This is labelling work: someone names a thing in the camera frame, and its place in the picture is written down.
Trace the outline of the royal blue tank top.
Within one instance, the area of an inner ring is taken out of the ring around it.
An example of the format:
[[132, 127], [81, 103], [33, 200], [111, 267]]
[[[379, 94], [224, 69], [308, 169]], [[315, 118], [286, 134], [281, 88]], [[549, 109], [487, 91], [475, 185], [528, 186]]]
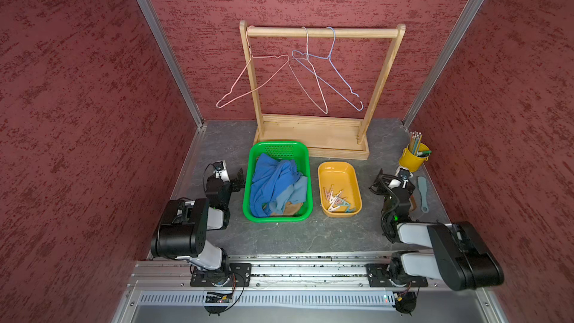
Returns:
[[276, 160], [263, 153], [255, 166], [251, 180], [249, 208], [256, 218], [265, 217], [263, 206], [274, 201], [288, 186], [304, 176], [297, 168], [295, 160]]

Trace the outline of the pink clothespin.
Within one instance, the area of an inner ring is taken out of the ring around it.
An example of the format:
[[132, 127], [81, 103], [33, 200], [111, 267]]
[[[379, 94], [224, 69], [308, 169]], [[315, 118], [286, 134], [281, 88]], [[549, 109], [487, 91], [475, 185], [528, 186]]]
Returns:
[[340, 199], [342, 193], [343, 193], [343, 190], [339, 191], [339, 193], [338, 193], [337, 195], [334, 195], [333, 197], [331, 197], [331, 200], [332, 200], [333, 202], [336, 202], [337, 200]]
[[333, 191], [333, 186], [325, 189], [325, 197], [330, 204], [336, 200], [337, 195]]

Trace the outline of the grey-blue tank top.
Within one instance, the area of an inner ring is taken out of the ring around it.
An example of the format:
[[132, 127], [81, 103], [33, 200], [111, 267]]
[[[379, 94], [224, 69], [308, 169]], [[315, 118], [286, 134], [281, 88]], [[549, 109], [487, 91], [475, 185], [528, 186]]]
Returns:
[[308, 183], [308, 178], [301, 176], [295, 184], [288, 186], [274, 201], [269, 203], [271, 209], [275, 212], [282, 212], [287, 202], [294, 204], [304, 203], [306, 201]]

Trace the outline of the pink wire hanger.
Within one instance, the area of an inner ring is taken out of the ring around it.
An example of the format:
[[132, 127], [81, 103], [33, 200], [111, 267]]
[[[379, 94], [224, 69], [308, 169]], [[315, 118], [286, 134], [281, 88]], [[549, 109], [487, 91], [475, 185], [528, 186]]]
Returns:
[[[242, 72], [238, 75], [236, 80], [233, 82], [232, 86], [230, 87], [229, 91], [224, 94], [215, 104], [217, 109], [223, 109], [226, 106], [229, 106], [231, 103], [244, 98], [248, 95], [254, 96], [254, 103], [257, 108], [257, 103], [259, 102], [259, 98], [256, 97], [259, 95], [259, 90], [267, 85], [290, 61], [287, 54], [282, 55], [254, 55], [251, 42], [248, 35], [248, 30], [250, 26], [248, 22], [242, 20], [239, 24], [239, 31], [242, 39], [242, 46], [245, 54], [246, 64]], [[257, 60], [267, 60], [267, 59], [274, 59], [274, 60], [284, 60], [284, 62], [279, 66], [279, 68], [261, 85], [257, 83], [257, 75], [256, 75], [256, 68], [255, 68], [255, 61]], [[244, 74], [248, 75], [249, 83], [250, 83], [250, 90], [246, 93], [240, 94], [236, 97], [230, 98], [233, 94], [236, 85], [239, 83], [239, 80], [244, 76]]]

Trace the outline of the blue wire hanger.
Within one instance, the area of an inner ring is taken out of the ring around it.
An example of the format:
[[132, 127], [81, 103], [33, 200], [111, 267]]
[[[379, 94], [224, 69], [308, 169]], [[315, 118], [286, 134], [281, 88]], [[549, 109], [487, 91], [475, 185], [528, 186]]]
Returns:
[[[342, 99], [345, 103], [347, 103], [349, 106], [351, 106], [352, 109], [354, 109], [356, 112], [362, 112], [365, 109], [365, 104], [363, 102], [363, 100], [361, 99], [360, 94], [358, 94], [354, 88], [352, 87], [352, 85], [344, 78], [344, 76], [342, 75], [342, 73], [340, 73], [340, 71], [338, 70], [338, 68], [336, 67], [336, 65], [333, 62], [333, 52], [335, 49], [335, 45], [337, 42], [337, 34], [336, 34], [336, 29], [333, 27], [328, 26], [327, 30], [330, 31], [331, 34], [331, 45], [330, 45], [330, 49], [329, 52], [326, 56], [320, 56], [320, 55], [314, 55], [312, 53], [309, 52], [309, 40], [310, 40], [310, 35], [309, 35], [309, 29], [306, 27], [303, 27], [303, 30], [305, 31], [306, 34], [306, 41], [305, 41], [305, 50], [304, 51], [300, 51], [297, 49], [293, 49], [291, 51], [291, 59], [294, 60], [297, 64], [299, 64], [301, 67], [303, 67], [303, 69], [305, 69], [307, 72], [311, 73], [313, 78], [315, 79], [315, 82], [317, 84], [320, 96], [321, 96], [321, 101], [322, 101], [322, 105], [319, 105], [308, 93], [308, 91], [306, 90], [306, 88], [302, 85], [302, 83], [300, 82], [299, 78], [297, 77], [297, 74], [295, 73], [294, 69], [292, 68], [292, 66], [289, 66], [291, 73], [293, 74], [296, 82], [299, 84], [300, 88], [303, 90], [303, 92], [305, 93], [305, 95], [307, 96], [308, 99], [311, 100], [312, 104], [314, 106], [316, 106], [319, 111], [321, 113], [323, 113], [324, 115], [327, 115], [329, 113], [329, 106], [327, 104], [327, 100], [323, 91], [323, 85], [326, 85], [328, 88], [330, 88], [331, 91], [333, 91], [340, 99]], [[348, 90], [348, 93], [354, 98], [358, 100], [359, 105], [357, 105], [356, 103], [354, 103], [352, 100], [350, 100], [348, 98], [347, 95], [343, 94], [340, 90], [338, 90], [334, 85], [330, 84], [330, 82], [328, 82], [326, 79], [324, 79], [323, 77], [321, 77], [317, 70], [316, 67], [313, 63], [313, 59], [316, 59], [318, 61], [324, 61], [325, 63], [329, 64], [329, 67], [331, 70], [333, 70], [333, 72], [336, 74], [337, 78], [339, 79], [340, 82], [342, 82], [346, 89]]]

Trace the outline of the brown tank top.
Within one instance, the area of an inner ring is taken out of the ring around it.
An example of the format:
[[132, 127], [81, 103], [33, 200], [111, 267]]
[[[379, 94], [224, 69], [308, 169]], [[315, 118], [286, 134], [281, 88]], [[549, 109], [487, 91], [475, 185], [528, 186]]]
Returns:
[[274, 217], [274, 216], [278, 216], [278, 217], [292, 217], [295, 216], [303, 207], [303, 203], [292, 203], [292, 202], [287, 202], [283, 208], [282, 212], [275, 212], [271, 209], [271, 205], [270, 204], [266, 204], [263, 206], [263, 212], [265, 214], [265, 217]]

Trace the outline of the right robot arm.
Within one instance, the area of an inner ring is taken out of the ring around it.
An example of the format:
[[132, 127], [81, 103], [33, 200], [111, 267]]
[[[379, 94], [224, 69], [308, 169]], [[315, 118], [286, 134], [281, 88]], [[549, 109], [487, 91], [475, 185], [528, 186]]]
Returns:
[[383, 236], [391, 243], [430, 249], [397, 251], [382, 265], [367, 266], [370, 285], [397, 288], [425, 287], [428, 280], [444, 282], [453, 291], [497, 287], [504, 283], [502, 266], [469, 222], [454, 224], [415, 222], [411, 197], [416, 186], [409, 170], [376, 176], [369, 190], [384, 199], [381, 210]]

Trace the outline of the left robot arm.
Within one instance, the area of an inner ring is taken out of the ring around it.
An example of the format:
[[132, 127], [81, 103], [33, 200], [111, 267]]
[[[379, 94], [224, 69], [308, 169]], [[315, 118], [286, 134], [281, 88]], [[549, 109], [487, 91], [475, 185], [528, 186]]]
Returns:
[[223, 163], [211, 164], [213, 173], [203, 184], [204, 198], [170, 200], [156, 227], [150, 251], [154, 258], [187, 261], [214, 286], [233, 278], [226, 251], [207, 239], [230, 223], [230, 199], [245, 187], [242, 169], [230, 178]]

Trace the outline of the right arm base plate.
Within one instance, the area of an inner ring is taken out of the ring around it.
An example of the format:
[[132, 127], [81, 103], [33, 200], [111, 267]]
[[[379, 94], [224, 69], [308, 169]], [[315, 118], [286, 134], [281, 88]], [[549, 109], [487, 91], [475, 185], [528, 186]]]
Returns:
[[428, 287], [426, 278], [408, 275], [395, 263], [367, 264], [366, 276], [372, 288], [425, 288]]

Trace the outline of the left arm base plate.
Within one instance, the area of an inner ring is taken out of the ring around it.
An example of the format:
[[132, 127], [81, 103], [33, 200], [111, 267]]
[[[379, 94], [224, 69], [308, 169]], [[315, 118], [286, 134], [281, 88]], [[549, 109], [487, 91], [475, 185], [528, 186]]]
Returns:
[[249, 287], [252, 265], [250, 263], [225, 263], [216, 270], [195, 269], [190, 286], [202, 288]]

